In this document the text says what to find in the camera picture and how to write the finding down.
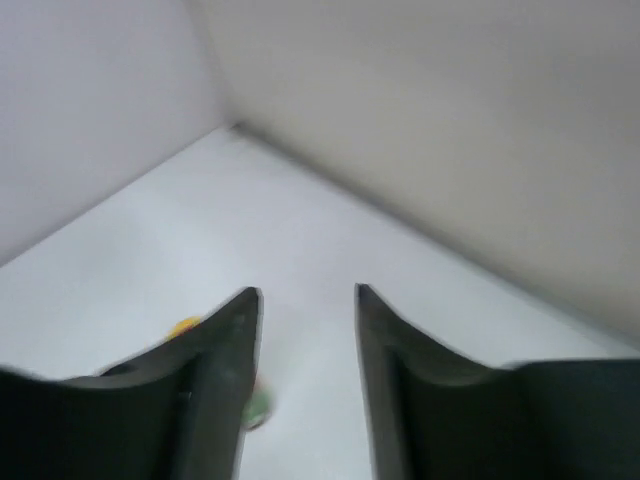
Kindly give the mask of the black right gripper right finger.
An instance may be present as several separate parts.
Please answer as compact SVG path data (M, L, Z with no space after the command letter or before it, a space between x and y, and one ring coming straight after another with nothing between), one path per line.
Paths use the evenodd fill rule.
M635 479L639 363L491 368L355 289L361 378L379 479Z

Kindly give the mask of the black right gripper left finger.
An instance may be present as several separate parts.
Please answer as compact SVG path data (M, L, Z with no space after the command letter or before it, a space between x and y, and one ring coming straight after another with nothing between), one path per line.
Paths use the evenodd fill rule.
M5 479L230 479L253 390L262 295L97 376L1 372Z

